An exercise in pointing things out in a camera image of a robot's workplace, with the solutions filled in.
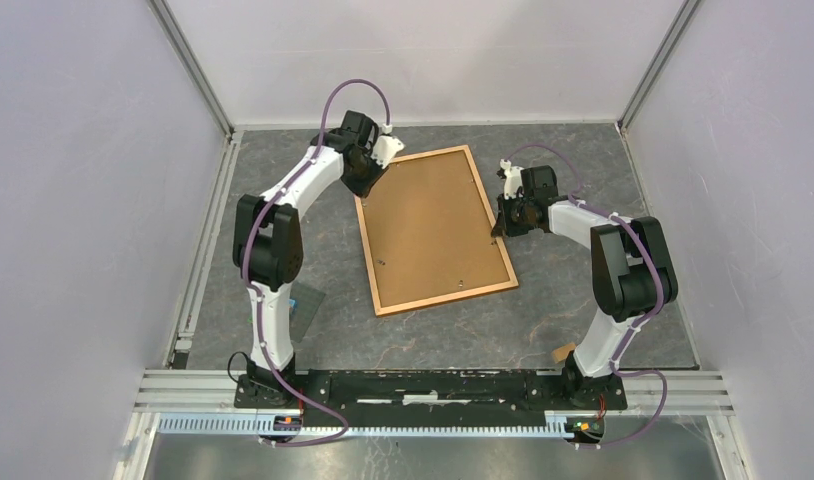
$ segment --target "corkboard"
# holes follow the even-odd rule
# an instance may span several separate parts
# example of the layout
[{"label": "corkboard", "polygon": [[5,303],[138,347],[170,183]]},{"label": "corkboard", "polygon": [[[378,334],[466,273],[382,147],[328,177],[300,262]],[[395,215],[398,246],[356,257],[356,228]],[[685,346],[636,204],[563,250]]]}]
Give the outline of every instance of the corkboard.
[{"label": "corkboard", "polygon": [[519,285],[468,146],[394,159],[356,205],[379,316]]}]

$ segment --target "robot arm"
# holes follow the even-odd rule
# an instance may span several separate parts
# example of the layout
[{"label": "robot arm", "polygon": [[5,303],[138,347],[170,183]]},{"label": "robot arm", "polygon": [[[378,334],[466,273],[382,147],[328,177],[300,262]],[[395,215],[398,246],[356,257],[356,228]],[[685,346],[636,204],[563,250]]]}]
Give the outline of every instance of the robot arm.
[{"label": "robot arm", "polygon": [[291,376],[294,352],[289,338],[289,295],[304,259],[300,220],[336,180],[342,180],[355,195],[368,196],[389,162],[404,148],[390,135],[391,130],[391,126],[378,126],[371,118],[349,111],[339,128],[325,134],[320,149],[316,146],[318,138],[311,140],[304,158],[277,185],[260,196],[243,195],[237,203],[233,262],[241,268],[254,222],[267,199],[282,194],[280,203],[272,205],[257,226],[259,232],[250,253],[248,292],[254,345],[249,377],[269,383],[265,345],[277,369]]},{"label": "robot arm", "polygon": [[[656,303],[654,280],[640,252],[615,221],[581,208],[578,200],[558,195],[551,167],[523,169],[502,160],[498,175],[505,187],[498,196],[493,236],[515,237],[539,228],[590,250],[598,309],[586,337],[567,358],[564,373],[570,379],[570,392],[609,382],[610,360],[622,339],[629,330],[632,334],[639,331],[634,320]],[[653,217],[621,218],[649,253],[663,286],[663,302],[675,300],[678,283],[660,222]]]}]

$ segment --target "white arm segment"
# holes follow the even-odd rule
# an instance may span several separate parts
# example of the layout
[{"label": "white arm segment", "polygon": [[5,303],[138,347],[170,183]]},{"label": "white arm segment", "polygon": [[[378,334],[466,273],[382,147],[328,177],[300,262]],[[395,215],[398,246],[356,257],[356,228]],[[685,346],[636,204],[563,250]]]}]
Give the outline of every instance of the white arm segment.
[{"label": "white arm segment", "polygon": [[[616,225],[616,222],[564,201],[548,207],[548,224],[551,233],[571,238],[589,250],[590,229],[599,225]],[[581,373],[592,378],[612,373],[610,357],[636,318],[631,317],[622,323],[616,323],[613,317],[602,312],[600,308],[597,309],[587,335],[572,353]]]},{"label": "white arm segment", "polygon": [[[278,190],[284,188],[283,185],[307,162],[315,149],[315,147],[308,148],[307,154],[298,162],[298,165],[280,183],[263,193],[263,198],[270,199]],[[298,209],[299,219],[304,217],[307,209],[324,189],[342,176],[342,155],[332,148],[322,148],[319,157],[312,162],[312,165],[292,183],[284,192],[283,197],[277,201],[282,205],[290,204]],[[260,367],[268,368],[259,341],[259,331],[262,329],[263,339],[268,345],[272,362],[278,370],[283,370],[292,360],[293,353],[292,342],[289,339],[289,292],[292,290],[292,283],[282,285],[277,292],[272,292],[269,287],[256,282],[254,285],[263,292],[263,296],[259,298],[254,289],[248,288],[248,294],[251,297],[251,323],[254,325],[254,346],[251,350],[251,360]],[[262,324],[257,322],[258,308],[262,308],[260,316]]]}]

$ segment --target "tan board surface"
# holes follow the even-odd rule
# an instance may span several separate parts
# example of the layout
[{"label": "tan board surface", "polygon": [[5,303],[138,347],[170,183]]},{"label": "tan board surface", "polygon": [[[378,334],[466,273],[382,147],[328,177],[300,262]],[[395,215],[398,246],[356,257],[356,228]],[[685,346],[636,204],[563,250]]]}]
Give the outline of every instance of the tan board surface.
[{"label": "tan board surface", "polygon": [[377,315],[519,285],[468,146],[396,158],[356,203]]}]

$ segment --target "black cable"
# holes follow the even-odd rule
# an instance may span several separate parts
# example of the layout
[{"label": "black cable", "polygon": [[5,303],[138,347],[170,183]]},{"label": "black cable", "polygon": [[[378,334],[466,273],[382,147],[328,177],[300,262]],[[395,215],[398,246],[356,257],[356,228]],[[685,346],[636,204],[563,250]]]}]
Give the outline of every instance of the black cable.
[{"label": "black cable", "polygon": [[230,373],[230,364],[233,363],[233,359],[236,358],[236,356],[239,354],[242,354],[242,356],[245,357],[246,363],[251,361],[251,357],[249,357],[248,354],[243,351],[233,352],[230,358],[227,359],[227,376],[230,377],[230,379],[233,380],[233,383],[237,385],[239,385],[239,378],[233,378],[233,375]]}]

